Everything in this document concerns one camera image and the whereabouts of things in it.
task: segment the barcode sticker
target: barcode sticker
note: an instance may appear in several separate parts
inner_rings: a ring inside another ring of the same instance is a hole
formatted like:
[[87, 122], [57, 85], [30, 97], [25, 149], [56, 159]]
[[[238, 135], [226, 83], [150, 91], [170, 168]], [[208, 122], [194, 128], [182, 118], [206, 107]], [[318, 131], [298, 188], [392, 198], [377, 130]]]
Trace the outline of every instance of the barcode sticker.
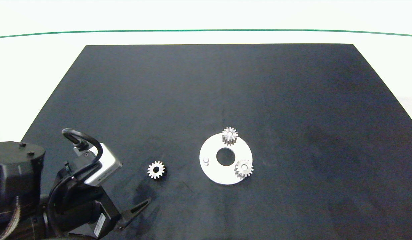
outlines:
[[101, 215], [98, 218], [98, 222], [96, 223], [95, 230], [93, 231], [95, 236], [99, 236], [99, 233], [101, 232], [102, 225], [104, 225], [104, 222], [105, 222], [105, 215], [101, 213]]

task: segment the white circular plate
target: white circular plate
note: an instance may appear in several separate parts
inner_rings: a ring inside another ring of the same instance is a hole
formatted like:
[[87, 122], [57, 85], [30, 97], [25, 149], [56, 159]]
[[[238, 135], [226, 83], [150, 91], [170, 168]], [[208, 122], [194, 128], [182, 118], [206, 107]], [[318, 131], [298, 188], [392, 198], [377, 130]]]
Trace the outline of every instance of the white circular plate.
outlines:
[[[203, 143], [200, 149], [200, 166], [212, 181], [224, 185], [236, 184], [244, 178], [240, 178], [235, 174], [235, 165], [239, 160], [248, 160], [253, 164], [252, 152], [247, 143], [240, 137], [232, 145], [224, 144], [221, 137], [222, 133], [218, 133]], [[228, 148], [234, 152], [234, 162], [229, 166], [223, 166], [216, 159], [217, 152], [223, 148]]]

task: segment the small spur gear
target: small spur gear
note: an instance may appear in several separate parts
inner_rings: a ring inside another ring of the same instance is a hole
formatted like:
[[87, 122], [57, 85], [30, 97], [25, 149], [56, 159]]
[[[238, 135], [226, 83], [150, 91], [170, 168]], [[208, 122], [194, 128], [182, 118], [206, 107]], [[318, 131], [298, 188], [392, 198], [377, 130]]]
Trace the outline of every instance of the small spur gear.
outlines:
[[240, 160], [236, 163], [234, 171], [238, 177], [245, 178], [252, 174], [253, 165], [248, 160]]
[[149, 177], [158, 179], [160, 176], [163, 176], [165, 169], [165, 165], [162, 162], [155, 161], [154, 163], [151, 163], [147, 173]]
[[232, 127], [227, 127], [222, 131], [222, 141], [226, 145], [232, 145], [237, 140], [238, 133], [237, 130]]

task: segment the center hole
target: center hole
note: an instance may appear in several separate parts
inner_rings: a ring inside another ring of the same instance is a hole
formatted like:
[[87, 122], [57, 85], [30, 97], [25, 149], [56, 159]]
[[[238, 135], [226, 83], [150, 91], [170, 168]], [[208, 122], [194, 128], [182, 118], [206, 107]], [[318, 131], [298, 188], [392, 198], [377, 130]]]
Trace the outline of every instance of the center hole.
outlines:
[[222, 148], [216, 153], [216, 159], [221, 165], [229, 166], [234, 163], [235, 155], [232, 150]]

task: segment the black table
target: black table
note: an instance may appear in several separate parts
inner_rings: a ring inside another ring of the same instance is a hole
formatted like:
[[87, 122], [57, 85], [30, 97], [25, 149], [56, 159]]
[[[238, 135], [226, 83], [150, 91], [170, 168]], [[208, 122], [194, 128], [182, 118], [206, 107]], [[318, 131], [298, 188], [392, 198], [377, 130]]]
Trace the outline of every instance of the black table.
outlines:
[[[255, 169], [231, 186], [199, 164], [227, 126]], [[120, 210], [153, 199], [105, 239], [412, 240], [412, 120], [351, 44], [86, 46], [23, 138], [43, 193], [75, 158], [66, 127], [124, 164], [104, 184]]]

